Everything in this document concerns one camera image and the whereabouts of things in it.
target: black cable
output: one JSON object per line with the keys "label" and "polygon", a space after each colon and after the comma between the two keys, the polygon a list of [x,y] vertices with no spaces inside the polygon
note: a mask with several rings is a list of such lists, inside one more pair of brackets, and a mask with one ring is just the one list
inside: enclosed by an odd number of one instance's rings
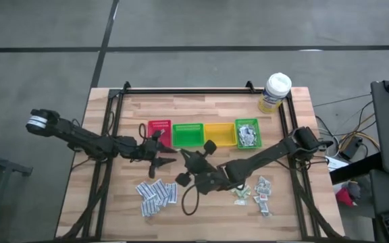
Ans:
{"label": "black cable", "polygon": [[81,165],[85,164],[86,162],[88,162],[88,161],[90,161],[90,160],[91,160],[91,158],[90,158],[90,157],[88,157],[88,159],[87,159],[87,160],[85,160],[85,161],[82,161],[82,162],[80,162],[79,164],[77,164],[77,165],[73,166],[73,167],[72,167],[72,169],[71,169],[70,171],[73,171],[73,170],[74,170],[74,168],[76,168],[76,167],[78,167],[78,166],[81,166]]}
{"label": "black cable", "polygon": [[139,124],[138,131],[139,131],[139,136],[143,139],[141,144],[144,144],[145,141],[147,141],[147,127],[146,127],[146,125],[143,123]]}
{"label": "black cable", "polygon": [[362,130],[359,130],[359,131],[358,131],[359,127],[361,126],[361,118],[363,117],[363,111],[364,111],[364,109],[365,109],[367,106],[369,106],[369,105],[372,104],[372,103],[373,103],[373,101],[368,102],[368,103],[361,109],[361,112],[360,112],[360,114],[359,114],[359,119],[358,119],[358,125],[357,125],[357,127],[356,127],[352,132],[347,132],[347,133],[344,133],[344,134],[335,134],[335,136],[345,136],[345,135],[349,135],[349,134],[352,134],[352,133],[355,133],[355,132],[362,132],[362,131],[368,129],[368,128],[369,128],[370,126],[372,126],[374,123],[376,123],[376,121],[374,121],[372,124],[368,125],[366,128],[363,128]]}
{"label": "black cable", "polygon": [[362,132],[362,131],[364,131],[364,130],[370,128],[370,127],[373,126],[375,123],[376,123],[376,121],[372,122],[370,125],[368,125],[367,127],[363,128],[363,129],[361,129],[361,130],[359,130],[358,132]]}
{"label": "black cable", "polygon": [[324,103],[324,104],[318,104],[318,105],[314,105],[313,107],[318,107],[318,106],[321,106],[321,105],[334,104],[334,103],[338,103],[338,102],[342,102],[342,101],[349,101],[349,100],[351,100],[351,99],[366,97],[366,96],[369,96],[369,95],[371,95],[371,94],[363,94],[363,95],[359,95],[359,96],[357,96],[357,97],[351,97],[351,98],[341,99],[341,100],[338,100],[338,101],[332,101],[332,102],[328,102],[328,103]]}
{"label": "black cable", "polygon": [[115,113],[113,111],[111,111],[109,115],[112,115],[112,120],[110,122],[111,125],[109,126],[109,124],[108,124],[109,128],[107,129],[106,134],[108,136],[111,136],[109,133],[111,132],[112,124],[113,124],[113,121],[115,120]]}
{"label": "black cable", "polygon": [[[334,138],[334,135],[333,135],[333,133],[331,132],[331,130],[327,127],[327,125],[325,124],[325,122],[322,120],[322,118],[320,118],[319,116],[317,116],[317,115],[315,115],[315,117],[316,117],[316,119],[318,119],[321,123],[322,123],[322,125],[324,126],[324,128],[328,131],[328,135],[329,136],[331,136],[332,138],[333,138],[333,142],[335,141],[335,140],[337,140],[337,138]],[[337,151],[338,151],[338,149],[340,148],[340,143],[337,143],[336,144],[336,153],[337,153]]]}
{"label": "black cable", "polygon": [[191,213],[187,213],[186,211],[186,207],[184,206],[184,200],[186,199],[186,195],[188,193],[188,191],[190,191],[192,188],[194,188],[195,186],[199,185],[199,184],[202,184],[202,183],[205,183],[205,182],[208,182],[208,181],[203,181],[203,182],[198,182],[196,184],[193,184],[191,185],[189,188],[187,188],[187,190],[184,192],[184,194],[182,195],[182,199],[181,199],[181,208],[182,208],[182,212],[187,215],[187,216],[190,216],[190,215],[194,215],[194,213],[196,213],[196,210],[199,206],[199,191],[196,189],[196,205],[194,206],[194,209]]}
{"label": "black cable", "polygon": [[76,118],[73,118],[73,119],[72,119],[72,123],[73,123],[73,124],[74,124],[74,122],[76,122],[76,123],[77,123],[77,126],[80,127],[80,123],[79,123],[79,121],[78,121]]}
{"label": "black cable", "polygon": [[296,169],[293,169],[293,168],[290,168],[290,167],[286,166],[285,164],[283,164],[282,162],[278,161],[277,159],[273,159],[273,161],[278,163],[279,165],[281,165],[282,167],[284,167],[287,170],[296,170],[296,171],[301,172],[301,169],[304,168],[304,167],[307,167],[307,170],[310,169],[312,164],[317,164],[317,163],[327,163],[328,164],[330,162],[327,158],[323,158],[323,159],[325,159],[325,161],[315,161],[315,162],[308,161],[306,164],[304,164],[304,165],[302,165],[302,166],[300,166],[300,167],[298,167]]}
{"label": "black cable", "polygon": [[361,112],[359,113],[358,126],[357,126],[357,128],[354,129],[354,131],[357,131],[358,128],[359,128],[359,126],[361,126],[361,118],[363,117],[364,109],[365,109],[366,107],[368,107],[368,106],[369,106],[370,104],[372,104],[372,103],[373,103],[373,101],[368,102],[368,103],[361,109]]}

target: green tray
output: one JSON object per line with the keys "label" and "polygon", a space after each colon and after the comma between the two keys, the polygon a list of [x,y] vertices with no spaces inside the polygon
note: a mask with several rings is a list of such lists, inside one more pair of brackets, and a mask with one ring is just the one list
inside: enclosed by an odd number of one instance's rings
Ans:
{"label": "green tray", "polygon": [[[256,131],[256,142],[254,146],[243,146],[240,142],[240,137],[238,135],[238,129],[241,125],[252,125],[255,127]],[[261,139],[261,133],[259,131],[259,124],[257,122],[257,119],[236,119],[235,120],[235,129],[236,129],[236,135],[237,135],[237,147],[239,149],[255,149],[262,147],[262,139]]]}
{"label": "green tray", "polygon": [[174,146],[203,146],[203,124],[174,124]]}

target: white plastic bottle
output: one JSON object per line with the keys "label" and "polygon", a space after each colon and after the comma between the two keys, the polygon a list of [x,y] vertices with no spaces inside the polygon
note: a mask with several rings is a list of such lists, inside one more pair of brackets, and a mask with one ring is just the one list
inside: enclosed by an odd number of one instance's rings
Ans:
{"label": "white plastic bottle", "polygon": [[277,107],[282,104],[283,99],[289,93],[291,87],[292,81],[285,74],[277,73],[271,75],[257,103],[258,108],[264,113],[276,111]]}

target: cable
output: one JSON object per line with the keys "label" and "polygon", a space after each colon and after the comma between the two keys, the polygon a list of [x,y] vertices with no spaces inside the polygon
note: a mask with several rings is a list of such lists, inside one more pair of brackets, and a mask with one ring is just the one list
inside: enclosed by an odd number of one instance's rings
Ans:
{"label": "cable", "polygon": [[[354,135],[362,136],[362,137],[368,139],[368,140],[374,145],[374,147],[376,147],[376,149],[377,149],[378,151],[380,151],[380,145],[375,141],[374,138],[368,136],[368,135],[365,134],[364,132],[355,132]],[[340,141],[341,141],[341,142],[340,142],[340,149],[341,149],[341,148],[343,147],[343,145],[344,145],[344,140],[342,139],[342,140],[340,140]]]}
{"label": "cable", "polygon": [[369,96],[369,95],[371,95],[371,94],[363,94],[363,95],[359,95],[357,97],[351,97],[351,98],[341,99],[341,100],[338,100],[338,101],[332,101],[332,102],[328,102],[328,103],[324,103],[324,104],[318,104],[318,105],[314,105],[313,107],[318,107],[318,106],[321,106],[321,105],[329,105],[329,104],[339,103],[339,102],[342,102],[342,101],[349,101],[351,99],[366,97],[366,96]]}
{"label": "cable", "polygon": [[74,122],[76,122],[77,124],[78,124],[78,126],[80,127],[80,123],[79,123],[79,121],[76,119],[76,118],[73,118],[72,119],[72,123],[74,124]]}
{"label": "cable", "polygon": [[352,114],[346,121],[344,121],[340,126],[338,126],[338,128],[336,129],[336,131],[334,133],[337,133],[346,123],[348,123],[352,119],[352,117],[356,116],[362,110],[363,110],[363,108],[359,109],[357,112]]}
{"label": "cable", "polygon": [[[361,124],[365,123],[370,117],[373,116],[373,114],[372,114],[372,115],[370,115],[369,117],[367,117],[366,119],[364,119],[363,121],[361,121],[361,118],[362,118],[362,116],[363,116],[363,111],[364,111],[364,109],[365,109],[367,106],[369,106],[370,104],[372,104],[372,103],[373,103],[373,101],[368,102],[368,103],[360,110],[358,125],[357,125],[357,127],[354,128],[354,130],[353,130],[352,132],[362,132],[362,131],[364,131],[364,130],[367,129],[367,128],[364,128],[363,130],[358,131],[358,129],[359,129],[359,127],[361,126]],[[348,134],[350,134],[350,133],[352,133],[352,132],[347,132],[347,133],[344,133],[344,134],[335,134],[335,136],[346,136],[346,135],[348,135]]]}
{"label": "cable", "polygon": [[144,144],[145,141],[147,141],[147,127],[146,127],[146,125],[143,124],[143,123],[139,124],[139,129],[138,129],[138,131],[139,131],[139,136],[140,136],[141,138],[143,138],[142,144]]}
{"label": "cable", "polygon": [[362,131],[364,131],[364,130],[370,128],[370,127],[373,126],[375,123],[376,123],[376,121],[372,122],[370,125],[368,125],[367,127],[363,128],[363,129],[361,129],[361,130],[359,130],[358,132],[362,132]]}
{"label": "cable", "polygon": [[[332,156],[332,157],[337,156],[337,155],[338,155],[339,144],[340,144],[340,143],[338,142],[337,137],[336,137],[335,135],[333,135],[333,133],[330,131],[330,129],[328,129],[327,125],[326,125],[325,122],[322,120],[322,118],[318,117],[317,115],[316,115],[315,117],[316,117],[316,119],[318,119],[318,120],[322,123],[322,125],[324,126],[324,128],[325,128],[326,131],[328,132],[329,136],[331,136],[331,137],[336,141],[336,154],[335,154],[334,156]],[[330,156],[329,148],[327,148],[327,151],[326,151],[326,152],[327,152],[326,155],[327,155],[327,156]]]}
{"label": "cable", "polygon": [[112,115],[112,120],[111,120],[111,122],[110,122],[111,125],[109,126],[109,124],[108,124],[109,128],[107,129],[106,134],[107,134],[108,136],[111,136],[109,133],[111,132],[111,129],[112,129],[112,127],[113,127],[112,125],[113,125],[113,122],[114,122],[114,120],[115,120],[115,113],[114,113],[113,111],[111,111],[109,115]]}
{"label": "cable", "polygon": [[77,165],[73,166],[73,167],[71,168],[71,170],[70,170],[70,171],[73,171],[73,170],[74,170],[74,168],[76,168],[76,167],[78,167],[78,166],[81,166],[81,165],[85,164],[86,162],[88,162],[88,161],[90,161],[90,160],[91,160],[91,158],[90,158],[90,157],[88,157],[88,159],[87,159],[87,160],[85,160],[85,161],[82,161],[82,162],[80,162],[79,164],[77,164]]}
{"label": "cable", "polygon": [[315,162],[308,161],[306,164],[304,164],[304,165],[302,165],[300,167],[297,167],[296,169],[293,169],[293,168],[290,168],[290,167],[286,166],[285,164],[283,164],[282,162],[278,161],[277,159],[273,159],[273,161],[278,163],[279,165],[281,165],[282,167],[284,167],[287,170],[296,170],[296,171],[301,172],[301,169],[304,168],[304,167],[307,167],[306,170],[310,169],[312,164],[317,164],[317,163],[327,163],[328,164],[330,162],[330,160],[328,160],[327,158],[325,158],[325,159],[326,159],[325,161],[315,161]]}
{"label": "cable", "polygon": [[187,188],[187,190],[184,192],[184,194],[182,195],[182,199],[181,199],[181,208],[182,208],[182,212],[187,215],[187,216],[190,216],[190,215],[194,215],[194,213],[196,213],[197,211],[197,208],[199,206],[199,191],[196,189],[196,205],[194,206],[194,209],[191,213],[187,213],[186,211],[186,207],[184,206],[184,200],[186,199],[186,195],[188,193],[188,191],[190,191],[192,188],[194,188],[195,186],[198,186],[199,184],[202,184],[202,183],[205,183],[205,182],[208,182],[207,180],[203,181],[203,182],[198,182],[198,183],[195,183],[193,185],[191,185],[189,188]]}
{"label": "cable", "polygon": [[367,145],[361,143],[361,146],[365,147],[365,155],[364,158],[367,158],[369,156],[369,148],[367,148]]}

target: gray floor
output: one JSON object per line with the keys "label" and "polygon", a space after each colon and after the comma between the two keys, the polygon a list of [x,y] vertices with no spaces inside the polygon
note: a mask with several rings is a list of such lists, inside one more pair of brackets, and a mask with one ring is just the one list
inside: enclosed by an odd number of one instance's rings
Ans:
{"label": "gray floor", "polygon": [[[100,47],[110,7],[111,0],[0,0],[0,47]],[[129,45],[389,45],[389,0],[121,0],[109,46]],[[34,108],[81,120],[97,57],[0,53],[0,157],[34,167],[30,178],[11,180],[0,240],[53,237],[73,153],[24,125]],[[389,80],[389,51],[108,53],[98,86],[242,86],[247,80],[261,86],[274,72],[308,86],[320,105],[368,94],[370,82]],[[315,112],[331,130],[347,132],[358,117],[341,124],[369,101]],[[377,136],[375,127],[367,133]],[[370,240],[367,218],[341,212],[348,236]]]}

